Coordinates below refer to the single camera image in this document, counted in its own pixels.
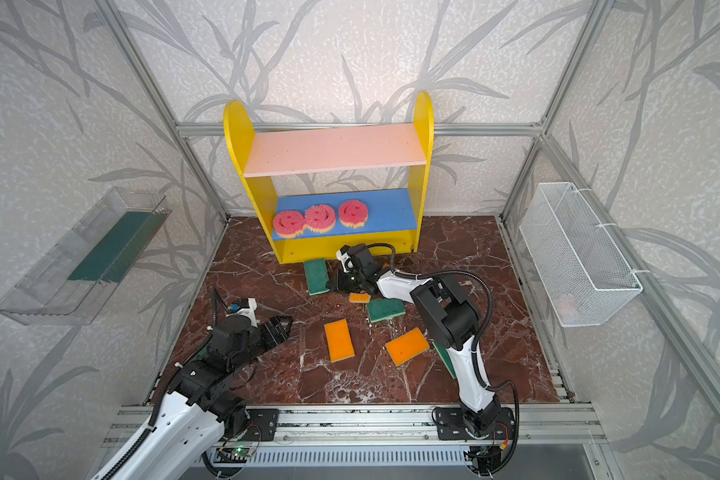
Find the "pink smiley sponge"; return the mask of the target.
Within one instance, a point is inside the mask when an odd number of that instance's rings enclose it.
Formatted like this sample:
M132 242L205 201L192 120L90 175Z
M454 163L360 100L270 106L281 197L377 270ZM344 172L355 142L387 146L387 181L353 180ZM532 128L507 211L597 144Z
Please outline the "pink smiley sponge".
M327 233L336 225L336 213L332 206L316 204L304 212L306 228L314 233Z
M366 225L369 218L367 205L357 199L343 202L338 209L340 223L347 228L358 229Z
M306 231L304 215L296 210L279 212L273 218L273 231L283 239L292 239Z

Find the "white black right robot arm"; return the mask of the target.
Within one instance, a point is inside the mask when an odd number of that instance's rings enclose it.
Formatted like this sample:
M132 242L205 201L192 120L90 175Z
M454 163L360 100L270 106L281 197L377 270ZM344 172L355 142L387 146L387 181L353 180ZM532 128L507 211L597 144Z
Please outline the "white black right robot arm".
M464 270L409 273L395 267L395 248L387 243L345 245L336 252L341 291L378 293L413 304L434 342L446 349L459 386L459 402L467 433L489 435L505 409L497 393L510 388L515 407L517 388L507 380L489 383L480 340L490 325L494 300L487 283Z

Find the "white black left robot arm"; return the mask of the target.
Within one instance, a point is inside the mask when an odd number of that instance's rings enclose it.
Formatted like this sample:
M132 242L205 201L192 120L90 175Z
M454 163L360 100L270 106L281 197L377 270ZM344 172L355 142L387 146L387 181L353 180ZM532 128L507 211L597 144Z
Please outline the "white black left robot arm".
M285 343L293 319L275 316L254 325L228 315L210 327L201 348L171 377L152 413L95 479L178 479L222 438L250 425L246 402L232 389L235 376Z

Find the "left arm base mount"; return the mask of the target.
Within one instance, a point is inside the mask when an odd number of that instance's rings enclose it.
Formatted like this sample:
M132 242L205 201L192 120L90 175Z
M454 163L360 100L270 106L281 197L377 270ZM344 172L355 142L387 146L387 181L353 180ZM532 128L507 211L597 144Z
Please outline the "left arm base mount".
M272 442L277 431L280 410L253 408L236 412L227 419L222 442Z

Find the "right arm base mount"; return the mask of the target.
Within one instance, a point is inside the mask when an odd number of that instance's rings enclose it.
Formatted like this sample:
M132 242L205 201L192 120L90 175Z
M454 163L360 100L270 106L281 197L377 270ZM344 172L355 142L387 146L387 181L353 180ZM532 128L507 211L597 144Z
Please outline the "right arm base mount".
M439 440L502 441L516 437L517 421L509 407L490 407L487 414L474 414L461 407L435 407L432 420Z

